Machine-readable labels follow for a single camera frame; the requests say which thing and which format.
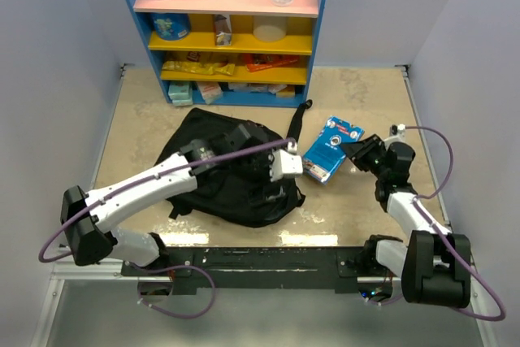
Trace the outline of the black backpack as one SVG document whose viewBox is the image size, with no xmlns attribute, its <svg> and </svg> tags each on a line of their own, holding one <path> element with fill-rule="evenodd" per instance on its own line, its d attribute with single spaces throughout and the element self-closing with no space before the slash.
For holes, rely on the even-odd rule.
<svg viewBox="0 0 520 347">
<path fill-rule="evenodd" d="M 156 163 L 162 163 L 192 141 L 202 141 L 214 154 L 221 155 L 241 146 L 248 148 L 281 138 L 280 134 L 252 120 L 194 108 L 163 147 Z M 306 196 L 294 179 L 251 182 L 243 175 L 243 158 L 219 163 L 210 170 L 200 167 L 197 189 L 167 199 L 172 205 L 170 217 L 176 219 L 197 210 L 230 223 L 262 228 L 302 206 Z"/>
</svg>

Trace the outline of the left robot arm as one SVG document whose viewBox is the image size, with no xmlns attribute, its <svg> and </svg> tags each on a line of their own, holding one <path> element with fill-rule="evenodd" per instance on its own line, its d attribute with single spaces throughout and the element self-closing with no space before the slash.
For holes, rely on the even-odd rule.
<svg viewBox="0 0 520 347">
<path fill-rule="evenodd" d="M 150 169 L 117 184 L 85 192 L 73 186 L 63 194 L 61 224 L 77 266 L 118 258 L 161 275 L 168 266 L 164 244 L 156 233 L 126 231 L 121 223 L 169 197 L 191 193 L 211 175 L 233 162 L 251 158 L 261 163 L 270 182 L 281 179 L 280 162 L 293 155 L 284 143 L 268 141 L 257 126 L 240 125 L 219 146 L 194 139 Z"/>
</svg>

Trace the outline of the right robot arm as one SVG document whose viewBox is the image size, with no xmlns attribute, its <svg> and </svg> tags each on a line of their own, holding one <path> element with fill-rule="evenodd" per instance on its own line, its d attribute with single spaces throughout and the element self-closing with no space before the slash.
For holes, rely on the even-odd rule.
<svg viewBox="0 0 520 347">
<path fill-rule="evenodd" d="M 379 276 L 391 270 L 407 302 L 466 308 L 470 273 L 458 260 L 470 261 L 470 241 L 440 225 L 418 200 L 409 182 L 414 149 L 400 136 L 384 141 L 375 134 L 340 148 L 358 170 L 375 176 L 376 201 L 409 237 L 407 244 L 379 237 L 362 255 L 364 271 Z"/>
</svg>

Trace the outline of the blue children's book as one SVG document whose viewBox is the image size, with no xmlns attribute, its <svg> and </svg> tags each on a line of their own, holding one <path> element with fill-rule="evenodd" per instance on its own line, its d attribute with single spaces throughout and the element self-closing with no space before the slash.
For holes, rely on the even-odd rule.
<svg viewBox="0 0 520 347">
<path fill-rule="evenodd" d="M 331 116 L 320 131 L 313 145 L 302 157 L 306 174 L 321 184 L 326 184 L 346 159 L 342 143 L 359 141 L 365 130 L 346 120 Z"/>
</svg>

